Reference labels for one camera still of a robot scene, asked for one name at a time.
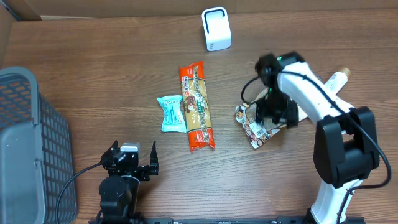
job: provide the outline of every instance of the packaged snack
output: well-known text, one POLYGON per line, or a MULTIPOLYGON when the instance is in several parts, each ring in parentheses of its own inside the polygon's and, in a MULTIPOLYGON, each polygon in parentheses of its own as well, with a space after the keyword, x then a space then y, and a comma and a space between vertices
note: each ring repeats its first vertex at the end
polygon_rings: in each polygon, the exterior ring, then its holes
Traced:
MULTIPOLYGON (((257 98, 263 97, 266 91, 262 91, 257 98)), ((275 126, 271 120, 265 122, 264 125, 256 123, 256 104, 247 105, 245 103, 235 108, 236 121, 242 124, 244 132, 248 137, 253 148, 257 149, 266 143, 274 134, 278 133, 281 126, 278 128, 269 129, 270 126, 275 126)))
POLYGON ((191 151, 207 145, 214 149, 203 62, 180 67, 180 81, 191 151))
POLYGON ((162 131, 176 131, 176 132, 187 132, 184 117, 181 112, 181 101, 182 96, 165 96, 158 98, 160 106, 164 110, 164 119, 162 123, 162 131))

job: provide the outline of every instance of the wood grain surface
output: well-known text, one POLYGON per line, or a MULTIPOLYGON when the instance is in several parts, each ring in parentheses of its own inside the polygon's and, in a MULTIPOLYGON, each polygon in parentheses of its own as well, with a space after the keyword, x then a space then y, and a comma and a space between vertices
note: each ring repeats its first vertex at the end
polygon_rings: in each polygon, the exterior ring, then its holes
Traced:
MULTIPOLYGON (((31 69, 42 94, 70 122, 75 169, 97 163, 117 139, 141 144, 141 164, 157 141, 160 172, 139 190, 147 217, 264 218, 304 215, 320 178, 312 161, 315 128, 303 121, 253 150, 234 119, 258 56, 296 50, 327 80, 340 67, 353 76, 339 93, 376 115, 377 136, 393 168, 379 190, 359 190, 348 209, 368 223, 398 222, 398 10, 230 15, 233 44, 207 52, 200 16, 18 22, 3 67, 31 69), (178 66, 205 61, 216 149, 195 151, 186 134, 162 133, 156 98, 181 94, 178 66)), ((263 86, 254 83, 246 98, 263 86)), ((366 184, 384 180, 381 164, 366 184)), ((95 168, 78 178, 79 216, 100 207, 95 168)))
POLYGON ((15 22, 13 16, 5 7, 0 6, 0 67, 6 54, 8 38, 13 22, 15 22))

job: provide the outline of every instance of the black cable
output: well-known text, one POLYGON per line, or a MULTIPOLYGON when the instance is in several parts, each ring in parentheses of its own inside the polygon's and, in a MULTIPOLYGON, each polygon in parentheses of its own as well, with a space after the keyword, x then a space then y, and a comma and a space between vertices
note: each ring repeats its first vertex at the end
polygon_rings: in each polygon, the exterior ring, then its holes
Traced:
POLYGON ((338 110, 342 115, 346 116, 348 118, 348 120, 350 121, 350 123, 355 127, 355 129, 357 129, 361 134, 363 134, 370 142, 371 144, 377 149, 377 151, 379 152, 381 158, 384 161, 384 164, 386 165, 386 169, 387 169, 387 177, 384 180, 384 182, 380 183, 380 184, 374 184, 374 185, 360 185, 360 186, 356 186, 356 187, 352 187, 349 188, 347 190, 347 193, 344 196, 343 202, 340 205, 340 209, 339 212, 337 213, 337 224, 340 224, 340 218, 341 218, 341 214, 343 213, 345 204, 347 203, 348 197, 349 195, 353 194, 354 190, 358 190, 358 189, 376 189, 376 188, 380 188, 380 187, 384 187, 386 186, 392 177, 392 172, 391 172, 391 166, 390 163, 388 162, 387 156, 384 154, 384 152, 381 150, 381 148, 377 145, 377 143, 375 141, 373 141, 373 139, 366 133, 366 131, 353 119, 351 118, 347 113, 345 113, 337 104, 336 102, 334 102, 326 93, 325 91, 312 79, 310 79, 309 77, 307 77, 306 75, 302 75, 300 73, 296 73, 296 72, 290 72, 290 71, 281 71, 279 73, 285 73, 285 74, 289 74, 289 75, 295 75, 298 77, 301 77, 307 81, 309 81, 312 85, 314 85, 315 88, 317 88, 319 90, 319 92, 329 101, 329 103, 336 108, 336 110, 338 110))
POLYGON ((57 205, 55 206, 55 219, 56 219, 56 221, 57 221, 57 224, 60 224, 60 219, 59 219, 58 214, 59 214, 59 208, 60 208, 61 198, 62 198, 63 193, 64 193, 65 190, 67 189, 68 185, 69 185, 74 179, 76 179, 78 176, 80 176, 82 173, 84 173, 84 172, 86 172, 86 171, 88 171, 88 170, 91 170, 92 168, 98 167, 98 166, 100 166, 100 165, 102 165, 102 163, 99 162, 99 163, 97 163, 97 164, 94 164, 94 165, 92 165, 92 166, 87 167, 86 169, 83 169, 83 170, 79 171, 77 174, 75 174, 73 177, 71 177, 71 178, 65 183, 65 185, 63 186, 63 188, 62 188, 62 190, 61 190, 61 192, 60 192, 60 195, 58 196, 57 205))
POLYGON ((95 218, 96 224, 100 224, 101 215, 102 215, 102 210, 100 210, 100 211, 98 212, 97 217, 95 218))
POLYGON ((253 103, 255 103, 255 101, 253 101, 253 102, 248 102, 248 101, 246 101, 246 100, 244 99, 244 97, 243 97, 244 91, 245 91, 246 88, 250 85, 250 83, 256 81, 256 80, 259 79, 259 78, 260 78, 260 76, 257 76, 257 77, 252 78, 250 81, 248 81, 248 82, 245 84, 245 86, 244 86, 243 89, 242 89, 242 92, 241 92, 242 101, 245 102, 245 103, 246 103, 247 105, 249 105, 249 106, 252 105, 253 103))

